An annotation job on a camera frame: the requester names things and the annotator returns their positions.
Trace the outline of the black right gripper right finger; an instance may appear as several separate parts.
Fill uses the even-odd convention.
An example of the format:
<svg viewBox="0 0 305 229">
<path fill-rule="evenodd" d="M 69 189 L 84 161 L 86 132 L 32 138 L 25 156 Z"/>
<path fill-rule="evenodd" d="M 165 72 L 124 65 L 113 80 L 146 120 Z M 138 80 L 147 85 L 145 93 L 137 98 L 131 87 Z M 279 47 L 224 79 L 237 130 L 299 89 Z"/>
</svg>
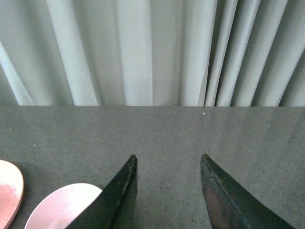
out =
<svg viewBox="0 0 305 229">
<path fill-rule="evenodd" d="M 292 229 L 207 154 L 200 162 L 202 191 L 213 229 Z"/>
</svg>

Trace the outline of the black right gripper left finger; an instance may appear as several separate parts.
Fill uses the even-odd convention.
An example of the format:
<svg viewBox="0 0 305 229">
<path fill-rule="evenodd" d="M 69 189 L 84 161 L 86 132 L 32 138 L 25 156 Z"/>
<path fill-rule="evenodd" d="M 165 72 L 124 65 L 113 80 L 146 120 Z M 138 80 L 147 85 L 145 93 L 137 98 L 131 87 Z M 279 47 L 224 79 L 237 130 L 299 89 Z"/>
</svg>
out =
<svg viewBox="0 0 305 229">
<path fill-rule="evenodd" d="M 67 228 L 133 229 L 137 162 L 136 155 L 131 155 L 101 194 Z"/>
</svg>

